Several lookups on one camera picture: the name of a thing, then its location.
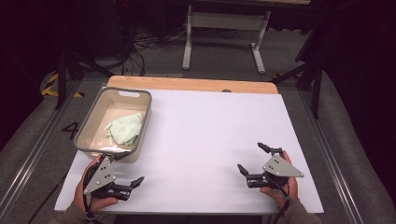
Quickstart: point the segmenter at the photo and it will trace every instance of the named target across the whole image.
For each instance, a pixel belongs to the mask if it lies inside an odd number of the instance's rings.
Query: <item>sleeve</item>
[[[288,224],[321,224],[321,220],[314,214],[308,214],[300,199],[293,201],[283,214]]]
[[[66,209],[66,212],[61,216],[53,218],[48,224],[86,224],[90,223],[89,220],[85,218],[85,212],[82,211],[78,206],[71,203]]]

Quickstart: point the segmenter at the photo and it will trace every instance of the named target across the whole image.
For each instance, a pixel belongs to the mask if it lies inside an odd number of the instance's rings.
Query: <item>finger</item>
[[[87,171],[91,166],[95,165],[101,158],[102,155],[98,155],[97,157],[95,157],[95,159],[93,159],[93,161],[91,161],[91,163],[87,166],[87,168],[85,168],[85,170]]]
[[[97,199],[94,198],[92,205],[91,205],[91,211],[93,213],[97,212],[98,210],[108,207],[110,205],[118,203],[118,200],[116,198],[104,198],[104,199]]]
[[[95,157],[95,159],[93,159],[93,161],[91,161],[91,163],[85,168],[84,173],[81,176],[81,181],[84,179],[85,174],[87,174],[88,169],[90,169],[91,166],[95,165],[97,162],[99,162],[100,158],[101,158],[101,154],[99,154],[97,157]]]
[[[283,158],[291,164],[291,160],[287,151],[283,151]]]
[[[270,198],[272,198],[279,207],[283,207],[286,203],[286,199],[284,198],[283,195],[273,191],[270,188],[263,187],[260,189],[260,192],[262,192],[262,193],[266,194],[267,196],[269,196]]]
[[[280,196],[278,193],[274,192],[273,189],[270,189],[268,187],[260,188],[260,192],[270,196],[274,200],[276,200]]]
[[[289,195],[292,200],[297,200],[298,199],[298,186],[297,186],[297,180],[295,177],[290,177],[288,180],[289,184]]]

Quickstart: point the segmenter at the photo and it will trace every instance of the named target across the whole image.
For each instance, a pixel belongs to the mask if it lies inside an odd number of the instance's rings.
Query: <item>cloth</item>
[[[82,211],[75,204],[70,204],[70,206],[66,209],[66,212],[61,216],[53,218],[49,221],[48,224],[87,224],[90,223],[85,218],[85,212]]]
[[[321,220],[314,214],[308,214],[300,199],[293,201],[283,214],[288,224],[321,224]]]
[[[142,121],[143,114],[135,113],[119,119],[114,119],[106,126],[106,129],[109,129],[108,135],[110,135],[117,144],[130,146],[134,144],[134,140],[140,133]]]

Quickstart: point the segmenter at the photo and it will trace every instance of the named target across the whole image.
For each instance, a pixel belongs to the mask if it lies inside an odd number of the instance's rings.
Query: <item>white metal frame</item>
[[[187,38],[186,47],[184,49],[183,69],[190,69],[192,27],[258,30],[259,35],[257,41],[256,43],[251,43],[251,50],[253,51],[257,70],[260,74],[264,74],[265,68],[262,63],[262,56],[260,55],[260,45],[262,43],[262,38],[264,36],[270,14],[270,11],[266,11],[264,16],[192,12],[191,6],[189,6],[189,11],[187,13]]]

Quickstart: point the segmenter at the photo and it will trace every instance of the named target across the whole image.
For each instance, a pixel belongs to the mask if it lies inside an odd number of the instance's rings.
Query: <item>metal stand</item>
[[[311,100],[311,110],[314,114],[315,119],[318,119],[318,102],[319,102],[319,94],[320,94],[320,82],[322,77],[322,69],[318,64],[315,63],[304,63],[297,68],[285,73],[281,77],[276,77],[272,80],[274,84],[278,84],[289,77],[294,77],[300,73],[300,80],[297,82],[296,87],[299,91],[306,91],[311,85],[312,81],[314,82],[314,91]]]
[[[262,63],[262,56],[259,49],[262,43],[262,38],[270,18],[270,11],[266,11],[264,16],[246,16],[234,14],[219,14],[219,13],[204,13],[192,12],[191,6],[187,13],[187,39],[186,47],[184,49],[184,58],[182,68],[184,70],[190,69],[191,61],[191,29],[192,27],[206,27],[206,28],[223,28],[223,29],[238,29],[238,30],[259,30],[259,35],[256,43],[251,43],[251,50],[253,51],[254,60],[257,65],[257,70],[260,74],[265,73],[265,68]]]
[[[55,109],[61,108],[62,104],[66,100],[66,71],[69,73],[70,77],[73,80],[82,80],[84,78],[84,73],[82,71],[82,67],[78,62],[82,62],[87,64],[90,68],[94,69],[95,71],[107,76],[112,77],[114,76],[113,73],[107,71],[105,68],[100,66],[99,64],[90,61],[83,57],[82,55],[70,51],[68,49],[64,49],[61,52],[58,60],[58,103]]]

